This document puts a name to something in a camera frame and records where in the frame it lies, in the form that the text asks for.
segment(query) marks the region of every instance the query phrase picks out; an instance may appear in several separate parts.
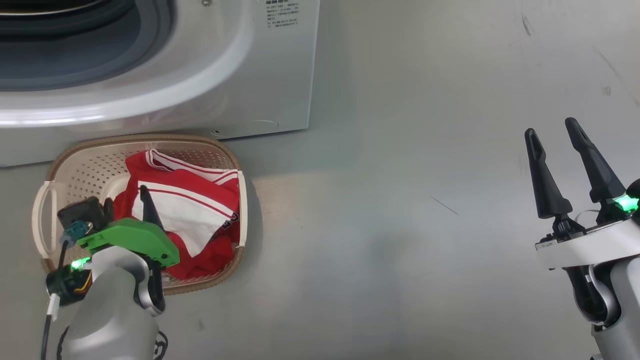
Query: laundry basket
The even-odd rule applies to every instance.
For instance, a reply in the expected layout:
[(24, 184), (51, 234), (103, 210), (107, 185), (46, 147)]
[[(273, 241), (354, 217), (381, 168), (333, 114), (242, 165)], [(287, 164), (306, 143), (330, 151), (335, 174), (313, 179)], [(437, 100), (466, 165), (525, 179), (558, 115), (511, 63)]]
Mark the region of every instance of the laundry basket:
[[(38, 191), (33, 204), (31, 227), (33, 238), (45, 271), (55, 270), (60, 257), (58, 239), (63, 229), (57, 212), (65, 206), (96, 196), (105, 199), (123, 191), (127, 167), (125, 159), (130, 155), (150, 149), (207, 168), (236, 168), (236, 157), (222, 143), (208, 138), (188, 135), (131, 135), (104, 138), (80, 143), (65, 151), (56, 159)], [(187, 293), (210, 288), (226, 280), (240, 265), (244, 254), (247, 231), (246, 185), (242, 171), (238, 171), (240, 193), (240, 239), (234, 244), (234, 259), (215, 275), (181, 281), (163, 273), (165, 295)], [(43, 218), (45, 200), (51, 199), (51, 217)], [(51, 223), (51, 238), (45, 239), (43, 227)], [(78, 246), (67, 250), (65, 264), (85, 258), (89, 254)]]

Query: green light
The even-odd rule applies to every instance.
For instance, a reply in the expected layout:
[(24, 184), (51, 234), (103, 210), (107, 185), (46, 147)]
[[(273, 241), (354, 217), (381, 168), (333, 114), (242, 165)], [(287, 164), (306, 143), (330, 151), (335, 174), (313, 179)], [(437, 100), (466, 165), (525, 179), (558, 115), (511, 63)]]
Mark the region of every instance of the green light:
[(622, 206), (622, 210), (626, 211), (627, 213), (638, 210), (638, 200), (632, 199), (628, 195), (617, 198), (616, 202), (620, 204), (620, 206)]
[(89, 260), (91, 260), (91, 258), (84, 258), (84, 259), (75, 260), (74, 262), (71, 263), (71, 267), (74, 270), (80, 270), (80, 269), (82, 269), (84, 264)]

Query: floor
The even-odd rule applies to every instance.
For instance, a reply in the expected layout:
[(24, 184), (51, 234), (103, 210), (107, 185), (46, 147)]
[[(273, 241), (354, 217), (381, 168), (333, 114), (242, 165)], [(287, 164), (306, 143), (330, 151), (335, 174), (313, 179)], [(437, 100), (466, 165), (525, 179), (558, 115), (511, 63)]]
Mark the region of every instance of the floor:
[[(227, 142), (252, 182), (246, 255), (167, 299), (167, 359), (589, 359), (566, 275), (536, 259), (550, 222), (523, 133), (574, 215), (594, 205), (565, 117), (624, 184), (638, 176), (638, 15), (633, 0), (324, 0), (310, 127)], [(0, 171), (12, 359), (39, 349), (29, 218), (47, 167)]]

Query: washing machine drum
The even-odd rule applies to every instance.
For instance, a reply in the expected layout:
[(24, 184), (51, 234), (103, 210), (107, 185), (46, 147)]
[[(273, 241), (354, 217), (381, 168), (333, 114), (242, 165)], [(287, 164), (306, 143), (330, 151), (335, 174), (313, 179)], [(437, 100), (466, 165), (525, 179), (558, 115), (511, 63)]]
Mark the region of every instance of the washing machine drum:
[(0, 92), (123, 74), (160, 51), (174, 0), (0, 0)]

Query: basket handle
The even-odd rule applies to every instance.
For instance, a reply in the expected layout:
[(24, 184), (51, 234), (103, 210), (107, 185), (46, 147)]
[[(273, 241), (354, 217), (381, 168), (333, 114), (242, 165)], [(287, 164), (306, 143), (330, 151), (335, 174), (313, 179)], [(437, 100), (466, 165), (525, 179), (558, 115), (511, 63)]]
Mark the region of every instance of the basket handle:
[[(44, 235), (42, 234), (42, 210), (44, 208), (44, 200), (49, 192), (51, 192), (51, 247), (47, 246)], [(43, 259), (49, 259), (49, 256), (56, 248), (56, 231), (58, 225), (57, 208), (58, 204), (54, 183), (52, 181), (45, 181), (38, 190), (36, 199), (33, 202), (33, 209), (31, 210), (31, 232), (33, 233), (33, 239), (38, 248), (38, 252)]]
[(244, 174), (242, 171), (238, 172), (238, 186), (240, 187), (240, 243), (238, 244), (238, 247), (244, 247), (246, 243), (248, 209), (246, 207), (246, 183), (244, 181)]

